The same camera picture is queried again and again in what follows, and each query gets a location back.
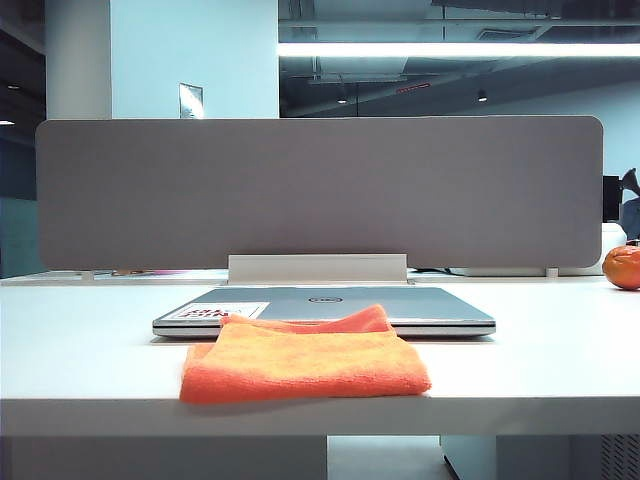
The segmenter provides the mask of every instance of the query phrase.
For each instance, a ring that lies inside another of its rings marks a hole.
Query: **floor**
[[[329,437],[328,480],[452,480],[438,437]]]

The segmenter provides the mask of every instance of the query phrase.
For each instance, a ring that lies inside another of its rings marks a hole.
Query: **desk divider panel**
[[[50,120],[51,269],[224,268],[229,254],[406,253],[413,267],[599,258],[593,117]]]

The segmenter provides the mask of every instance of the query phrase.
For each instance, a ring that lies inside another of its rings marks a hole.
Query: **ceiling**
[[[279,19],[280,42],[640,41],[638,0],[280,0]],[[602,26],[625,21],[635,25]],[[492,87],[492,102],[509,101],[514,84],[531,86],[520,89],[523,98],[637,79],[637,67],[611,59],[282,58],[281,116],[446,114],[473,106],[480,88]],[[418,102],[426,107],[414,108]]]
[[[33,145],[45,97],[44,0],[0,0],[0,139]]]

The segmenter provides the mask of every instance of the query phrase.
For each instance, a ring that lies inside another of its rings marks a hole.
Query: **orange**
[[[602,271],[614,285],[625,290],[640,288],[640,247],[624,245],[611,250]]]

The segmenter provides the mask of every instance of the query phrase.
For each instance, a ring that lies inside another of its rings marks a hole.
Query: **orange towel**
[[[417,352],[398,338],[380,305],[332,322],[231,315],[223,324],[215,344],[189,349],[182,401],[416,395],[431,388]]]

